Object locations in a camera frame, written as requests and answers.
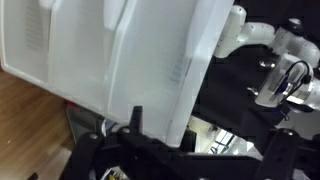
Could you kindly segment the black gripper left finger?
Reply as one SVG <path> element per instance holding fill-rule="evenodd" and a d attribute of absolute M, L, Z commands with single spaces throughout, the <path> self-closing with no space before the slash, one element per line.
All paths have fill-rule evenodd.
<path fill-rule="evenodd" d="M 61 180 L 90 180 L 94 157 L 103 137 L 85 133 L 77 141 L 62 173 Z"/>

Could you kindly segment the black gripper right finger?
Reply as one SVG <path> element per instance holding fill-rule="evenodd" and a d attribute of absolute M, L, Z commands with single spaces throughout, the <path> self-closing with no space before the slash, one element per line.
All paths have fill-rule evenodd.
<path fill-rule="evenodd" d="M 293 130 L 274 133 L 255 175 L 255 180 L 292 180 L 299 135 Z"/>

